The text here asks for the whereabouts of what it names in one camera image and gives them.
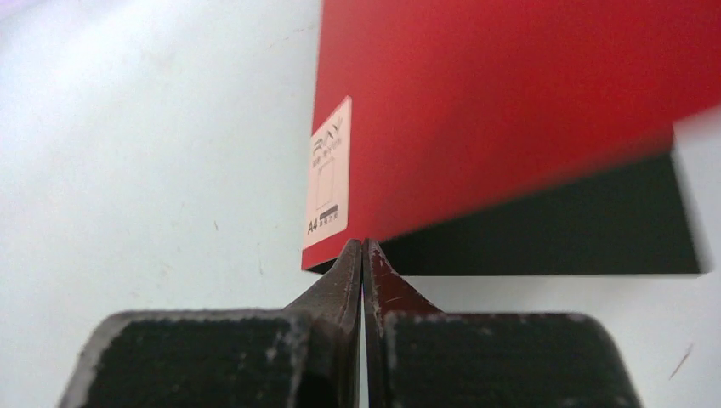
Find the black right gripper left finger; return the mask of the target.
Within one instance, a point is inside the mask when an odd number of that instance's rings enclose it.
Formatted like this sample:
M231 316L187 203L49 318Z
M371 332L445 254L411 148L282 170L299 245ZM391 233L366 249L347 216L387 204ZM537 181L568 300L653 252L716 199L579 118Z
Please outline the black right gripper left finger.
M356 407L362 245L282 309L130 310L93 331L62 407Z

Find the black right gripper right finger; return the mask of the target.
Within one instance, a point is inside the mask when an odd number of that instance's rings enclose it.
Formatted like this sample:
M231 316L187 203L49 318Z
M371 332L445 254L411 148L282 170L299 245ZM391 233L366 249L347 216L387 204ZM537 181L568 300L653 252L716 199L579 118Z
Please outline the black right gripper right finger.
M576 313L445 312L363 244L372 407L639 407L612 336Z

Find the red and black folder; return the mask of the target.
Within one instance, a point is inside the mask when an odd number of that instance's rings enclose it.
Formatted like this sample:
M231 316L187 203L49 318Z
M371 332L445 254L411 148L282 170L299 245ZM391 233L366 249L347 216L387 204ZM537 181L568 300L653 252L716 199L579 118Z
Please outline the red and black folder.
M720 102L717 1L325 1L314 133L347 96L348 225L305 270L706 270L673 126Z

